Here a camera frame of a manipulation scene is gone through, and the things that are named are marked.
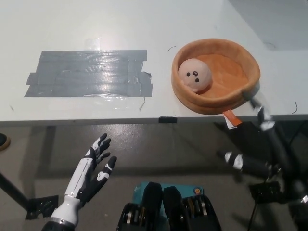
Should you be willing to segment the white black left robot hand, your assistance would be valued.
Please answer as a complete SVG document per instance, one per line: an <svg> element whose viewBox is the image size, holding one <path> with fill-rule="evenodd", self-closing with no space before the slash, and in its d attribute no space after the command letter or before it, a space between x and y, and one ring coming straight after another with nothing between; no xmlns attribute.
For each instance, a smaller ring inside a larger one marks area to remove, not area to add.
<svg viewBox="0 0 308 231"><path fill-rule="evenodd" d="M108 181L117 161L116 156L109 158L103 169L93 177L98 164L110 153L105 153L111 139L104 133L89 148L80 160L64 193L63 203L54 210L51 220L76 226L79 210L88 203Z"/></svg>

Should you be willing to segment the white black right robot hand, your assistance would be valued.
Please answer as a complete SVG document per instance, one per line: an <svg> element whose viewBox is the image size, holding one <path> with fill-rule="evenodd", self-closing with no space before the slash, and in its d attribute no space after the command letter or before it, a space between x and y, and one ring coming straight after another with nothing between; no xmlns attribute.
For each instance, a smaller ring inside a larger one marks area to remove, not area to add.
<svg viewBox="0 0 308 231"><path fill-rule="evenodd" d="M257 178L264 183L249 185L257 204L279 203L290 207L308 206L308 178L300 171L299 161L284 138L282 131L265 107L250 93L243 92L255 111L262 133L271 148L271 164L233 152L218 151L217 155L234 169Z"/></svg>

